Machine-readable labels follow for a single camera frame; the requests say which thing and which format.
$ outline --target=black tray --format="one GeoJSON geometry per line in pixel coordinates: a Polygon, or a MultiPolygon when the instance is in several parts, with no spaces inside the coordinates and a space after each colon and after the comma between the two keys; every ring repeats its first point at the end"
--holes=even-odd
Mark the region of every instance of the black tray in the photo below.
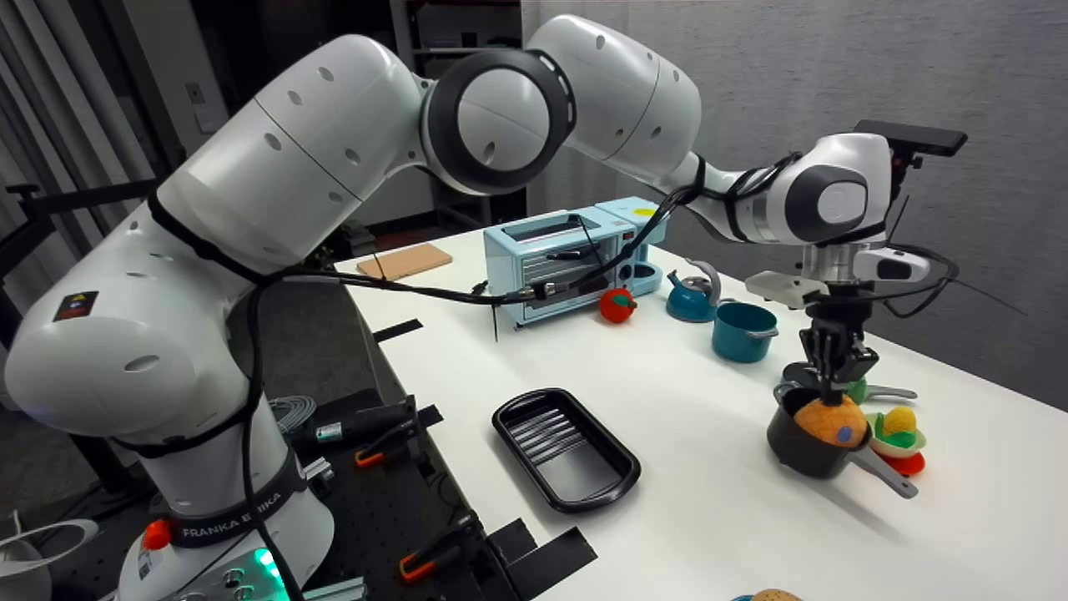
{"type": "Polygon", "coordinates": [[[557,511],[581,514],[614,504],[641,477],[637,457],[561,387],[501,404],[494,427],[557,511]]]}

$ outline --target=small red object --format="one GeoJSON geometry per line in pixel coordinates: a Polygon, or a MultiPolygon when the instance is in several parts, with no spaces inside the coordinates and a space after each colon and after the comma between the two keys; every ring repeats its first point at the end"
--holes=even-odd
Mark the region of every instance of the small red object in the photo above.
{"type": "Polygon", "coordinates": [[[881,461],[888,461],[898,474],[904,477],[914,477],[924,471],[924,454],[908,454],[908,457],[888,457],[888,454],[878,454],[881,461]]]}
{"type": "Polygon", "coordinates": [[[144,544],[147,551],[167,548],[167,544],[170,544],[170,521],[164,521],[164,518],[150,521],[150,524],[144,528],[144,534],[140,534],[140,544],[144,544]]]}
{"type": "Polygon", "coordinates": [[[380,467],[387,454],[354,454],[357,471],[380,467]]]}
{"type": "Polygon", "coordinates": [[[624,324],[634,314],[634,294],[631,287],[607,287],[597,301],[597,311],[607,324],[624,324]]]}
{"type": "Polygon", "coordinates": [[[417,584],[417,581],[424,581],[427,574],[437,571],[437,561],[421,561],[421,564],[414,564],[414,554],[404,554],[401,564],[397,564],[397,571],[401,571],[401,581],[404,581],[404,584],[417,584]]]}

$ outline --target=wire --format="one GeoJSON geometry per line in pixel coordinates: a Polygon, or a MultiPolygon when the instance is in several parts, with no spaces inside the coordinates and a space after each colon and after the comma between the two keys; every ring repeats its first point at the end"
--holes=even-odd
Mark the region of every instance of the wire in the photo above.
{"type": "Polygon", "coordinates": [[[210,568],[217,568],[237,544],[244,544],[247,534],[234,538],[234,544],[227,544],[214,561],[207,561],[190,581],[184,581],[177,591],[190,588],[194,581],[200,581],[210,568]]]}
{"type": "Polygon", "coordinates": [[[945,274],[941,274],[938,280],[931,280],[931,284],[908,287],[908,290],[861,294],[861,297],[818,297],[814,304],[874,304],[874,301],[898,301],[898,297],[928,294],[928,297],[921,301],[921,307],[918,307],[918,311],[924,311],[924,307],[931,307],[931,304],[938,301],[938,294],[941,294],[948,284],[955,284],[958,274],[961,274],[961,267],[958,267],[955,260],[948,260],[948,257],[941,257],[941,254],[935,254],[935,250],[928,250],[928,247],[914,247],[914,244],[888,244],[888,247],[908,250],[908,254],[921,254],[921,257],[941,264],[945,274]]]}
{"type": "Polygon", "coordinates": [[[380,264],[377,250],[374,250],[374,264],[377,264],[377,280],[390,280],[387,267],[380,264]]]}
{"type": "Polygon", "coordinates": [[[891,224],[891,230],[888,230],[888,240],[894,240],[894,234],[898,234],[898,227],[901,227],[901,220],[904,220],[908,200],[911,200],[911,194],[901,197],[898,214],[894,214],[894,224],[891,224]]]}
{"type": "Polygon", "coordinates": [[[678,187],[668,194],[664,204],[657,204],[654,217],[644,220],[644,227],[637,230],[637,237],[631,237],[611,260],[604,260],[597,270],[587,270],[584,277],[577,277],[571,287],[584,287],[594,277],[614,270],[617,264],[624,264],[644,240],[647,234],[657,230],[657,224],[691,194],[691,187],[678,187]]]}
{"type": "Polygon", "coordinates": [[[985,297],[985,301],[991,301],[991,304],[998,304],[998,307],[1005,307],[1005,311],[1011,311],[1011,314],[1018,314],[1018,317],[1028,317],[1028,311],[1008,304],[1005,297],[998,297],[998,294],[991,294],[991,290],[985,290],[985,287],[975,287],[975,284],[968,284],[968,280],[955,280],[955,284],[965,287],[965,290],[971,290],[971,294],[978,294],[978,297],[985,297]]]}
{"type": "Polygon", "coordinates": [[[581,234],[587,234],[597,267],[604,267],[601,247],[594,244],[587,220],[581,214],[571,214],[571,220],[577,220],[581,234]]]}
{"type": "Polygon", "coordinates": [[[834,364],[834,334],[831,334],[831,331],[824,331],[824,341],[821,341],[818,354],[821,354],[821,361],[824,361],[824,371],[821,371],[821,397],[824,397],[824,404],[831,404],[831,401],[834,401],[831,381],[838,377],[838,374],[831,371],[831,364],[834,364]]]}
{"type": "Polygon", "coordinates": [[[491,304],[491,307],[501,307],[501,304],[527,304],[534,301],[534,294],[497,294],[497,297],[481,297],[481,294],[464,294],[464,290],[447,290],[447,287],[411,287],[411,284],[401,284],[401,280],[377,280],[377,277],[357,277],[357,274],[310,274],[314,280],[337,280],[337,284],[347,284],[347,287],[377,287],[377,290],[404,290],[404,294],[424,294],[424,297],[437,297],[437,301],[454,301],[454,304],[491,304]]]}
{"type": "Polygon", "coordinates": [[[714,197],[714,200],[724,200],[724,204],[738,204],[738,200],[758,197],[758,194],[764,194],[764,190],[778,180],[778,174],[781,174],[784,167],[791,167],[791,164],[798,164],[798,160],[801,160],[801,154],[788,154],[788,157],[781,157],[781,160],[774,160],[774,164],[768,164],[768,167],[751,167],[751,170],[744,170],[744,174],[731,184],[728,194],[714,194],[714,190],[704,190],[704,194],[714,197]]]}
{"type": "Polygon", "coordinates": [[[254,414],[260,407],[260,391],[264,391],[264,351],[260,351],[260,301],[264,290],[274,287],[277,280],[284,280],[287,274],[270,277],[267,284],[260,284],[250,301],[247,301],[247,337],[250,337],[250,387],[247,387],[247,411],[244,411],[244,424],[240,424],[240,481],[244,481],[244,508],[264,541],[264,548],[270,551],[277,574],[287,588],[290,601],[300,601],[300,584],[290,571],[290,561],[280,554],[280,548],[274,544],[264,514],[254,501],[254,471],[250,471],[250,444],[254,444],[254,414]]]}

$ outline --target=teal cup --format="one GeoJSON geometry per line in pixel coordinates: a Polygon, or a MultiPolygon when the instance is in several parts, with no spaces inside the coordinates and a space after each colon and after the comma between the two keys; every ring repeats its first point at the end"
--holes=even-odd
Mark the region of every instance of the teal cup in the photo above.
{"type": "Polygon", "coordinates": [[[711,351],[724,361],[758,364],[771,337],[778,337],[778,321],[764,307],[731,301],[714,311],[711,351]]]}

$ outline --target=black pot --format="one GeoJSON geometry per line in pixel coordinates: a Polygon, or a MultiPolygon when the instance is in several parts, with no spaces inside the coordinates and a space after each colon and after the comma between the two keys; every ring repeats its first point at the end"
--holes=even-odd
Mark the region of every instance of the black pot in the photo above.
{"type": "Polygon", "coordinates": [[[808,477],[838,477],[851,461],[851,451],[868,444],[868,434],[858,447],[834,447],[798,427],[794,414],[811,404],[818,387],[784,387],[778,397],[778,411],[768,424],[768,444],[774,457],[808,477]]]}

